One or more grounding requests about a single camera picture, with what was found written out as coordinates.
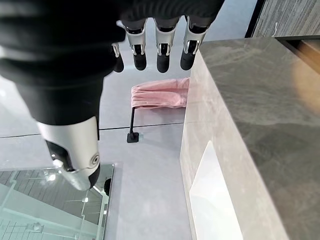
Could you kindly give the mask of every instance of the robotic arm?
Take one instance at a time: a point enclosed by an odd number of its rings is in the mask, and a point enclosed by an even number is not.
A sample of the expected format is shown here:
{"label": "robotic arm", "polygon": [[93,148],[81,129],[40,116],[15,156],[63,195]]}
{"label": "robotic arm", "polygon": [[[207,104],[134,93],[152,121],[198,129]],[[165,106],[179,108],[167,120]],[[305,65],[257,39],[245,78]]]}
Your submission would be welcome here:
{"label": "robotic arm", "polygon": [[157,69],[165,73],[186,16],[180,65],[189,70],[223,2],[0,0],[0,74],[15,83],[53,163],[75,188],[92,188],[99,176],[99,105],[104,77],[123,70],[118,42],[127,35],[134,65],[144,70],[145,25],[154,18]]}

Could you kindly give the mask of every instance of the gray countertop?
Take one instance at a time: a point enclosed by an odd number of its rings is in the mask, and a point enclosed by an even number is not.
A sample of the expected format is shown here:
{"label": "gray countertop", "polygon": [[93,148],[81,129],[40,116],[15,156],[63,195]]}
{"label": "gray countertop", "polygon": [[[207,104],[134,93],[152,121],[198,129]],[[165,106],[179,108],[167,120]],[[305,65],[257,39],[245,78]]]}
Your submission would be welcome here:
{"label": "gray countertop", "polygon": [[314,70],[274,38],[204,43],[183,130],[186,193],[207,140],[243,239],[320,239],[320,76]]}

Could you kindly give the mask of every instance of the silver metal joint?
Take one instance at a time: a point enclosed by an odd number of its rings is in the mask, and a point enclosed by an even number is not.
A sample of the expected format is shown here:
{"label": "silver metal joint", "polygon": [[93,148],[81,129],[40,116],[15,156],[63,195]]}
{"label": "silver metal joint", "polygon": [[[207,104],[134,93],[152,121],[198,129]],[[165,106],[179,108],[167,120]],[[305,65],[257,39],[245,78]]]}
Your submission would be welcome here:
{"label": "silver metal joint", "polygon": [[99,153],[96,153],[96,154],[91,158],[91,161],[90,161],[91,167],[95,167],[95,166],[99,163],[99,160],[100,160]]}
{"label": "silver metal joint", "polygon": [[163,32],[163,31],[159,30],[156,20],[155,19],[153,19],[153,20],[155,23],[155,41],[156,41],[156,48],[158,51],[158,55],[159,56],[162,55],[162,53],[161,53],[162,44],[167,44],[167,49],[166,49],[165,55],[169,56],[171,48],[174,45],[174,37],[175,37],[177,26],[175,26],[174,29],[171,31]]}
{"label": "silver metal joint", "polygon": [[208,29],[203,33],[193,33],[190,31],[189,26],[190,26],[190,18],[188,16],[187,17],[187,24],[185,27],[184,39],[183,39],[183,51],[185,54],[187,54],[188,49],[189,49],[189,45],[190,45],[190,41],[196,41],[196,46],[195,46],[195,49],[192,53],[194,55],[197,53],[201,43],[203,42]]}
{"label": "silver metal joint", "polygon": [[143,29],[141,33],[138,34],[132,34],[126,31],[126,35],[129,40],[129,45],[132,49],[133,55],[137,55],[135,46],[140,45],[141,46],[141,55],[144,55],[146,52],[146,22],[144,23]]}
{"label": "silver metal joint", "polygon": [[115,54],[115,57],[118,58],[120,56],[120,49],[118,43],[112,43],[112,48]]}

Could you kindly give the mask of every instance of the wall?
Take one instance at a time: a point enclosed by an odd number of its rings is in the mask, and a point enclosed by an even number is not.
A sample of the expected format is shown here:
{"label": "wall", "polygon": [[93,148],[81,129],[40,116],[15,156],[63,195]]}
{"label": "wall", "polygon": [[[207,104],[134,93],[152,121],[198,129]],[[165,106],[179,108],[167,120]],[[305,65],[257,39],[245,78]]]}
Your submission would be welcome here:
{"label": "wall", "polygon": [[254,37],[320,34],[318,0],[265,0]]}

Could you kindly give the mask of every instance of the pink towel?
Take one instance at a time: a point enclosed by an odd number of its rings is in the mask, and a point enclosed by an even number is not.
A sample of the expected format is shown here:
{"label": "pink towel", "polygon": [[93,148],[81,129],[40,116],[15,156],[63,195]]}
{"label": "pink towel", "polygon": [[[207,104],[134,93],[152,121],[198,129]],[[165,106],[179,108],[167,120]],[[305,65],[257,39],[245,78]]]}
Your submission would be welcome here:
{"label": "pink towel", "polygon": [[185,108],[189,77],[149,81],[132,88],[133,108]]}

